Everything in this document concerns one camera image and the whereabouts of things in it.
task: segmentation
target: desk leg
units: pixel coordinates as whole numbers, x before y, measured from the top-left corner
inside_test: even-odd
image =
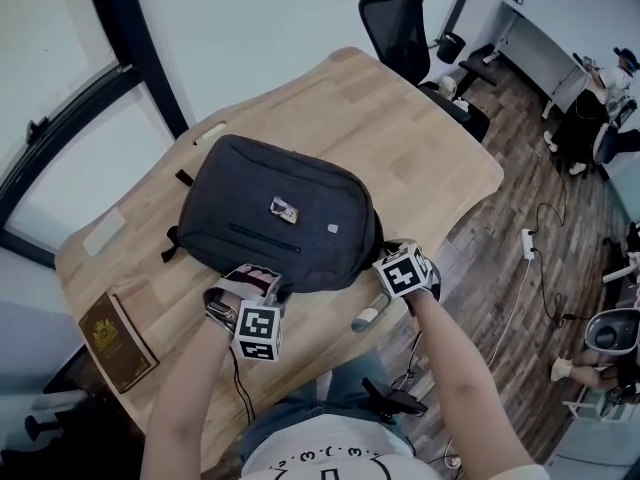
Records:
[[[519,19],[520,19],[520,15],[514,12],[513,16],[511,16],[511,19],[509,20],[509,23],[507,23],[507,25],[504,27],[504,30],[500,35],[500,40],[496,43],[496,46],[493,49],[493,51],[489,55],[487,55],[484,59],[482,59],[482,62],[484,64],[489,64],[491,61],[498,58],[498,55],[500,55],[500,47],[506,42],[507,37],[509,36],[509,32],[511,32],[511,29],[516,26],[516,23],[518,23]]]
[[[551,109],[554,105],[555,103],[553,102],[553,99],[550,99],[547,102],[547,106],[544,107],[544,110],[542,111],[542,119],[544,119],[545,121],[547,120],[547,118],[549,117],[549,112],[551,112]]]
[[[542,112],[542,119],[546,120],[549,117],[549,113],[551,112],[551,109],[556,104],[556,96],[558,94],[562,94],[562,92],[565,90],[566,87],[570,87],[571,85],[573,85],[575,82],[578,81],[578,78],[575,78],[573,76],[574,73],[578,73],[578,76],[580,77],[582,76],[582,71],[578,66],[573,66],[573,68],[571,68],[571,71],[569,71],[569,74],[560,81],[560,83],[556,86],[556,88],[553,90],[553,92],[549,96],[549,101],[547,102],[547,105],[546,107],[544,107],[544,111]]]
[[[602,277],[603,283],[610,283],[611,281],[615,281],[616,279],[620,279],[621,277],[628,276],[629,274],[633,274],[633,272],[638,268],[638,265],[632,264],[628,267],[621,268],[620,270],[616,270],[611,274],[607,274]]]

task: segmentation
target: black backpack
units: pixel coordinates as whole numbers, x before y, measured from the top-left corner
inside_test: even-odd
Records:
[[[189,184],[181,171],[176,175]],[[324,160],[225,135],[167,236],[225,275],[243,263],[283,276],[282,289],[340,290],[378,259],[382,227],[363,183]]]

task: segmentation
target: chair armrest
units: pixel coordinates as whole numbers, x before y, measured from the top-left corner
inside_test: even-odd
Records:
[[[482,78],[485,82],[492,85],[493,87],[498,85],[498,80],[496,80],[496,78],[491,73],[489,73],[489,71],[486,68],[482,66],[471,63],[468,60],[463,60],[458,64],[458,66],[460,66],[463,69],[466,69],[469,73],[473,73],[478,78]]]
[[[448,99],[443,98],[437,92],[429,89],[428,87],[425,87],[424,85],[419,85],[418,89],[427,98],[433,101],[436,105],[438,105],[442,110],[444,110],[459,123],[465,123],[469,119],[471,119],[471,115],[469,115],[468,112],[465,112],[457,105],[454,105]]]

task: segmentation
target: wooden table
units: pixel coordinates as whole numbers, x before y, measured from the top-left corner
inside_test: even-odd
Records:
[[[127,393],[114,390],[143,430],[160,386],[204,319],[202,292],[218,277],[184,251],[166,264],[160,253],[170,245],[165,233],[178,222],[188,191],[174,174],[181,168],[197,174],[221,135],[208,137],[207,132],[220,123],[226,123],[222,133],[276,144],[355,173],[371,192],[386,237],[412,237],[431,256],[503,177],[498,163],[445,112],[355,48],[334,52],[306,75],[197,124],[115,205],[126,225],[97,256],[89,257],[82,243],[100,218],[73,234],[56,257],[76,319],[112,290],[160,360]],[[406,311],[404,303],[396,302],[377,325],[354,334],[351,321],[379,292],[374,274],[367,271],[342,292],[294,295],[283,322],[280,361],[240,362],[256,411],[374,347]],[[202,438],[203,471],[217,463],[246,426],[232,376],[227,358]]]

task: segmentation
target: white t-shirt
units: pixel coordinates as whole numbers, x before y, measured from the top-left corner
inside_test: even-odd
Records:
[[[606,89],[598,87],[591,75],[587,77],[586,88],[595,94],[598,101],[609,109],[622,100],[625,92],[631,87],[633,77],[619,66],[601,69],[598,74]]]
[[[245,480],[440,480],[386,428],[323,414],[275,432],[242,468]],[[549,480],[542,466],[507,471],[493,480]]]

